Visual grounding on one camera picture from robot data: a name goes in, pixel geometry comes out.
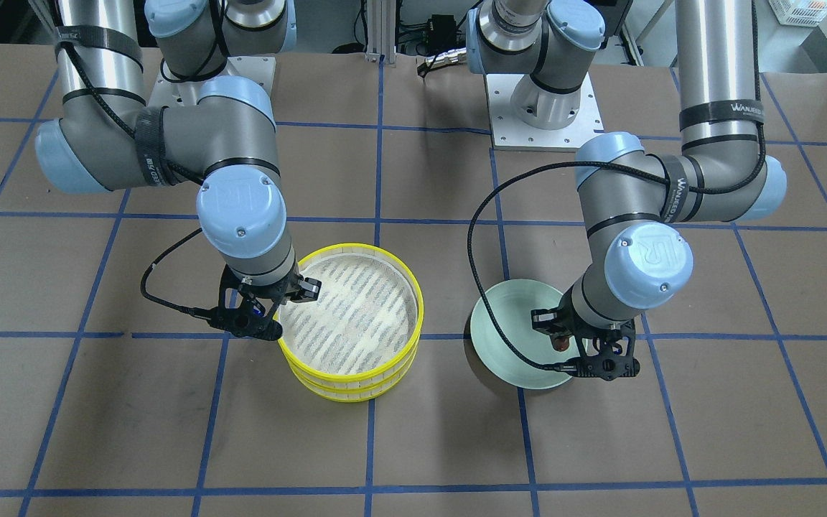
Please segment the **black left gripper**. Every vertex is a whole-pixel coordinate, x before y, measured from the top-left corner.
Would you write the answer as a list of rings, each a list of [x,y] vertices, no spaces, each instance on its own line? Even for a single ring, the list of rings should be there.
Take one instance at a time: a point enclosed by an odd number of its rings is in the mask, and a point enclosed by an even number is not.
[[[634,357],[636,330],[629,320],[608,328],[594,327],[583,320],[572,305],[572,291],[562,295],[560,304],[551,309],[531,311],[532,330],[553,337],[571,336],[578,355],[561,363],[533,364],[548,372],[567,373],[577,378],[632,378],[639,374],[640,363]]]

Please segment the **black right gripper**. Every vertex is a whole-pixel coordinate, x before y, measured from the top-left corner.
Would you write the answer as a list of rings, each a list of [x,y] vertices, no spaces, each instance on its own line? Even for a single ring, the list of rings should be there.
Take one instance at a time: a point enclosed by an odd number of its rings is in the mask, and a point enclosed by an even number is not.
[[[278,340],[284,332],[274,320],[279,307],[286,302],[315,302],[321,288],[319,279],[302,276],[296,267],[273,284],[257,286],[247,284],[226,266],[220,278],[219,305],[209,310],[209,325],[236,337]],[[236,308],[225,306],[229,290],[240,295]]]

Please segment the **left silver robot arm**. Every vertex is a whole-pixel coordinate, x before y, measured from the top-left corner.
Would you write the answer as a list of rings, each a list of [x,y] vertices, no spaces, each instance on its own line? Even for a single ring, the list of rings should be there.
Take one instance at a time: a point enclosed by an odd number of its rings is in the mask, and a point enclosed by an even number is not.
[[[651,154],[630,132],[606,132],[572,161],[520,174],[574,168],[592,262],[551,308],[528,305],[529,294],[557,294],[539,281],[476,281],[474,350],[511,385],[637,376],[635,318],[693,273],[675,223],[761,219],[784,200],[787,175],[765,141],[755,3],[679,1],[676,24],[680,154]]]

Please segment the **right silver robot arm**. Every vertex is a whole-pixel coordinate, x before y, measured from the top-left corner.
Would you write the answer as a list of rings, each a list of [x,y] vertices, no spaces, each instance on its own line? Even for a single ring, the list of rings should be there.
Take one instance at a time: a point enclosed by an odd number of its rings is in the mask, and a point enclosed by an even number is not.
[[[262,85],[230,64],[289,50],[292,1],[147,1],[144,17],[181,104],[146,102],[131,1],[52,1],[63,115],[40,125],[37,161],[71,194],[197,184],[200,229],[225,268],[217,307],[152,302],[237,337],[278,340],[286,302],[317,300],[299,272],[280,190],[276,120]]]

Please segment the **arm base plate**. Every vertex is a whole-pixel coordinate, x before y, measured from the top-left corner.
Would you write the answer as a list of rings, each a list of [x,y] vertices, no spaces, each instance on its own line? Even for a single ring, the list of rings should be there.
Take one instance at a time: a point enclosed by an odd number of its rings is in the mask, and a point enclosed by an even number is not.
[[[496,150],[574,152],[604,133],[590,75],[568,94],[542,90],[526,73],[489,73],[485,86]]]
[[[253,80],[266,91],[270,98],[273,98],[275,74],[275,57],[243,56],[230,57],[226,68],[220,75],[237,75]],[[178,84],[169,79],[177,79],[177,76],[169,71],[167,64],[162,60],[147,103],[148,107],[190,107],[197,104],[198,93],[205,81]]]

